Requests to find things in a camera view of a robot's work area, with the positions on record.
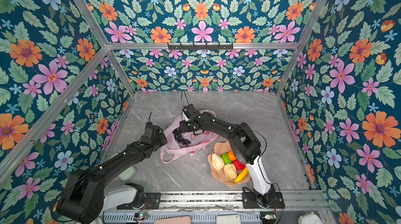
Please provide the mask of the beige fake potato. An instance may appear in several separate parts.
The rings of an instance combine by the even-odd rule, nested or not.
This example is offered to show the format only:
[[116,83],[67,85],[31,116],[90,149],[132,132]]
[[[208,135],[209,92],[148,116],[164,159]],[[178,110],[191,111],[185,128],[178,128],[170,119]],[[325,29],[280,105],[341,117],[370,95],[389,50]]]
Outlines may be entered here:
[[235,180],[237,178],[237,169],[232,163],[225,164],[223,172],[224,175],[230,180]]

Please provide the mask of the pink phone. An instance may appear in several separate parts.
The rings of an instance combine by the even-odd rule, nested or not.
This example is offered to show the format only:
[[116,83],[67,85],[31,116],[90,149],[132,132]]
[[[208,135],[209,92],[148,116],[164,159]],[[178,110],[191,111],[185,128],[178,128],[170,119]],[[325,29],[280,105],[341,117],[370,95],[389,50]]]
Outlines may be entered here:
[[172,217],[159,219],[154,222],[154,224],[191,224],[190,216],[180,216],[180,217]]

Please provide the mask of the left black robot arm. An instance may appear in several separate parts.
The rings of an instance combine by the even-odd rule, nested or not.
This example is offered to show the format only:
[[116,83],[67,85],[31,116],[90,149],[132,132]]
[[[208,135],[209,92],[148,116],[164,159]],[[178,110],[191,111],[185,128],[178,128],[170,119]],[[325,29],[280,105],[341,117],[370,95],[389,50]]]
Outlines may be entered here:
[[126,169],[149,158],[166,144],[163,129],[147,123],[139,141],[132,142],[121,153],[97,167],[72,173],[58,200],[56,212],[81,224],[91,223],[103,209],[105,187]]

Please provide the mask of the pink plastic bag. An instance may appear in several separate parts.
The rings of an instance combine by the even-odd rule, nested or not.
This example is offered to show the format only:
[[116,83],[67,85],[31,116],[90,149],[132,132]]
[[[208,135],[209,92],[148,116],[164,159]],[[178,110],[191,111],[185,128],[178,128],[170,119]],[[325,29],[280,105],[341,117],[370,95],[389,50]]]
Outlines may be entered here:
[[182,133],[185,139],[191,141],[189,146],[179,144],[174,136],[173,131],[179,128],[180,121],[187,121],[184,113],[177,117],[165,130],[164,135],[167,139],[167,144],[160,150],[160,159],[163,163],[171,163],[185,155],[192,155],[196,152],[205,149],[209,144],[216,141],[219,135],[210,131],[197,130],[190,133]]

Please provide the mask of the green fake custard apple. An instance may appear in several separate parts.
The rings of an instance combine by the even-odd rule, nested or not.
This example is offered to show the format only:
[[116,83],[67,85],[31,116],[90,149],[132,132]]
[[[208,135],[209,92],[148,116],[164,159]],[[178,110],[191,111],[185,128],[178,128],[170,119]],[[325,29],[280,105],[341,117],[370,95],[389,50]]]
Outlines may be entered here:
[[228,153],[228,152],[223,153],[223,154],[221,155],[221,158],[222,158],[222,160],[223,160],[223,162],[224,162],[225,164],[231,164],[231,163],[232,163],[232,160],[229,158],[229,153]]

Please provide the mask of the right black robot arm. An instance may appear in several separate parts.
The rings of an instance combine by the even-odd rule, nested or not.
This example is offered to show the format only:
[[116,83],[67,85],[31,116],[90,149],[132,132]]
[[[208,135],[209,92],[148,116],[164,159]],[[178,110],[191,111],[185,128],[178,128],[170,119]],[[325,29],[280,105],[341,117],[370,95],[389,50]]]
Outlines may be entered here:
[[253,194],[261,207],[268,207],[274,202],[276,188],[267,177],[262,163],[261,143],[254,131],[246,124],[234,124],[217,118],[211,113],[200,112],[192,104],[182,109],[184,120],[180,130],[184,133],[209,131],[229,141],[234,153],[245,161],[253,181]]

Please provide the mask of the pale round fake fruit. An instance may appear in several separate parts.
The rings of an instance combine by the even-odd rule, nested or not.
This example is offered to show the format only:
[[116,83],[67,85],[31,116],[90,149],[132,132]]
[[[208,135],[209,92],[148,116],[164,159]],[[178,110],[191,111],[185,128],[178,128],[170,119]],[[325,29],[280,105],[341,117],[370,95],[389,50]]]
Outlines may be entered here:
[[211,166],[216,171],[221,171],[225,166],[225,162],[221,156],[212,153]]

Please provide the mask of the dark purple fake grapes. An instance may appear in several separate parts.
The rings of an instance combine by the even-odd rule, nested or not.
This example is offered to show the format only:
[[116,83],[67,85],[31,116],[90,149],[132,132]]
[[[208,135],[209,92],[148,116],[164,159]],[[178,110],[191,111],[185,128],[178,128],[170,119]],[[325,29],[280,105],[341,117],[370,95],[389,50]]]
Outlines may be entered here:
[[181,132],[180,128],[176,128],[172,133],[173,133],[173,136],[174,136],[175,140],[176,140],[179,144],[181,144],[181,145],[183,145],[183,146],[189,146],[189,145],[191,144],[191,141],[190,141],[190,140],[185,139],[185,138],[182,136],[182,132]]

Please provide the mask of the orange fake fruit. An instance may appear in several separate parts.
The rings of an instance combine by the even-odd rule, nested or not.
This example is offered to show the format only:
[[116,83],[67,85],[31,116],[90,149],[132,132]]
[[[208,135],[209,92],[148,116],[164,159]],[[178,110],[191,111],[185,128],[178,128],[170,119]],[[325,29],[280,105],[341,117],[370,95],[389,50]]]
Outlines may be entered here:
[[229,158],[230,161],[235,161],[236,160],[236,157],[235,157],[235,155],[234,155],[232,150],[228,153],[228,158]]

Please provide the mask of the red fake fruit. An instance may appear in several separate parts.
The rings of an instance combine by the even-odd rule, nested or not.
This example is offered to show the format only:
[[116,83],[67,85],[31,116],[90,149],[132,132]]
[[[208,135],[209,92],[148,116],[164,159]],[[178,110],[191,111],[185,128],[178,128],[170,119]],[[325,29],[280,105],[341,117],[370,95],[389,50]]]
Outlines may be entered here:
[[246,168],[246,165],[240,162],[238,159],[232,162],[237,171],[242,171]]

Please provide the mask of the green rectangular container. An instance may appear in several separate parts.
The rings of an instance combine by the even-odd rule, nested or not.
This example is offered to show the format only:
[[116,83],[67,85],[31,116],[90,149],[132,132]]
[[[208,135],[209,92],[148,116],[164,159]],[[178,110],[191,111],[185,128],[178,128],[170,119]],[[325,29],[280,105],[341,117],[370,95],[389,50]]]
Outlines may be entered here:
[[122,181],[129,181],[136,174],[136,168],[134,166],[130,166],[121,174],[118,175],[118,178]]

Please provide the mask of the pink flower-shaped plate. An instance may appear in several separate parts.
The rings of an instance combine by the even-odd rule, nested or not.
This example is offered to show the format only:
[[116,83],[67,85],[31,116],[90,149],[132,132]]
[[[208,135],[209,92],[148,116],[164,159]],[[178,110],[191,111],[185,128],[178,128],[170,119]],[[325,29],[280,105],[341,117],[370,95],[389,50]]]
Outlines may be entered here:
[[227,153],[231,151],[231,146],[229,144],[229,142],[224,142],[224,143],[216,143],[214,150],[211,154],[209,154],[208,156],[208,162],[209,165],[211,167],[211,173],[212,176],[220,181],[221,183],[230,186],[230,187],[234,187],[240,184],[244,184],[244,183],[248,183],[251,180],[250,174],[247,174],[241,181],[239,182],[235,182],[235,179],[230,179],[228,177],[225,176],[223,169],[221,169],[220,171],[217,171],[213,166],[212,166],[212,156],[213,154],[216,155],[221,155],[223,153]]

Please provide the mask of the black hook rail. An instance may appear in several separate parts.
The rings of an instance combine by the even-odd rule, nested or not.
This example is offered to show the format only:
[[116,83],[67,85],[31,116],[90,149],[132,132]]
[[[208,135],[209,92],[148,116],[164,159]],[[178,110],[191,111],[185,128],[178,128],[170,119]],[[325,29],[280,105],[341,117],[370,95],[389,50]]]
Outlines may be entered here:
[[168,50],[233,50],[233,43],[168,43]]

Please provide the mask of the yellow fake banana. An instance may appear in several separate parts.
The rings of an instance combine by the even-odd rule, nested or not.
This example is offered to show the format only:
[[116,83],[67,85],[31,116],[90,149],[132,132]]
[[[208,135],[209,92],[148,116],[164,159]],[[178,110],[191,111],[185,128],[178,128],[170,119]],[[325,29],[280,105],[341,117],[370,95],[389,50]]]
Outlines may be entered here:
[[245,167],[245,168],[242,170],[242,172],[236,177],[234,183],[239,183],[239,182],[241,182],[241,181],[247,176],[248,172],[249,172],[249,171],[248,171],[248,168]]

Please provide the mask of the white box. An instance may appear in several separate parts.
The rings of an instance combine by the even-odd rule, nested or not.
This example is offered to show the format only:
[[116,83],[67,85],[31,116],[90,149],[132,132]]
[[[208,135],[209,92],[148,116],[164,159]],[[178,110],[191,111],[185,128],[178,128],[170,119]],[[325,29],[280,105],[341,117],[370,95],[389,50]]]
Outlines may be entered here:
[[216,224],[241,224],[241,216],[235,215],[220,215],[216,217]]

